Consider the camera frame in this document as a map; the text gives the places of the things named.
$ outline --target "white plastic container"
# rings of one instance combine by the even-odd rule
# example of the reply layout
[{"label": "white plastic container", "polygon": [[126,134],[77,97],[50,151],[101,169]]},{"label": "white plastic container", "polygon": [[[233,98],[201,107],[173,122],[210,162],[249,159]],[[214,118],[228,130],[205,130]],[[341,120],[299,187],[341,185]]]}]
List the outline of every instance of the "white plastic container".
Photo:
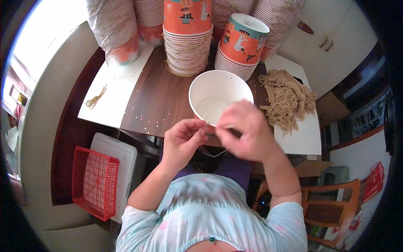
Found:
[{"label": "white plastic container", "polygon": [[122,223],[132,181],[141,182],[142,171],[134,171],[137,149],[120,140],[95,133],[90,150],[119,159],[118,182],[116,184],[116,214],[111,219]]}]

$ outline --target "white cabinet door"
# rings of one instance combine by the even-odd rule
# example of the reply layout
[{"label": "white cabinet door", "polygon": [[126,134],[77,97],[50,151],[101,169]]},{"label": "white cabinet door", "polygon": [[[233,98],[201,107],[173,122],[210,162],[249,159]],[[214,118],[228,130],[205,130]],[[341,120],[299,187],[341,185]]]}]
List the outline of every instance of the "white cabinet door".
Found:
[{"label": "white cabinet door", "polygon": [[312,60],[301,64],[318,98],[347,77],[371,52],[378,40],[355,2],[330,39],[334,45],[328,52],[321,50]]},{"label": "white cabinet door", "polygon": [[300,20],[314,34],[308,34],[298,27],[293,28],[277,54],[304,66],[323,50],[319,45],[326,36],[330,37],[336,31],[351,3],[352,0],[306,0]]}]

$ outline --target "chair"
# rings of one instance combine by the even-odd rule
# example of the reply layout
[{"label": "chair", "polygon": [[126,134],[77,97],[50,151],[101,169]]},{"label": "chair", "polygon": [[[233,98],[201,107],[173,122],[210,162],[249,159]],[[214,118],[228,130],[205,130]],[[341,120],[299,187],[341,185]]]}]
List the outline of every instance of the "chair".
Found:
[{"label": "chair", "polygon": [[[326,192],[338,189],[350,189],[351,197],[346,201],[308,200],[309,192]],[[308,239],[327,247],[337,248],[340,241],[353,221],[359,204],[360,182],[355,179],[352,182],[338,185],[323,185],[302,187],[302,208],[305,223],[320,227],[340,227],[334,240],[326,240],[308,234]]]}]

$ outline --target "red plastic basket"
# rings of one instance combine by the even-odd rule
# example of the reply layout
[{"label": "red plastic basket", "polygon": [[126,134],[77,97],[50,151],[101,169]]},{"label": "red plastic basket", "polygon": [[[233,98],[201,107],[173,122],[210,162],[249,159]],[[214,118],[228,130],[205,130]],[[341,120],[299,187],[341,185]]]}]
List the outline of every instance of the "red plastic basket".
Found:
[{"label": "red plastic basket", "polygon": [[73,202],[106,221],[116,214],[119,159],[76,146],[73,163]]}]

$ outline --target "woman's left hand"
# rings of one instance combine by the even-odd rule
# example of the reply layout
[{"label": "woman's left hand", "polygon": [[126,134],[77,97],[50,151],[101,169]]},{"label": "woman's left hand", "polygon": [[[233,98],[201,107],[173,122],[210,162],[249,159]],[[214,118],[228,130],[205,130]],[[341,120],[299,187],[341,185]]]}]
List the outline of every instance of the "woman's left hand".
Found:
[{"label": "woman's left hand", "polygon": [[172,169],[175,175],[193,157],[197,148],[208,140],[203,127],[206,122],[200,119],[183,119],[165,132],[162,164]]}]

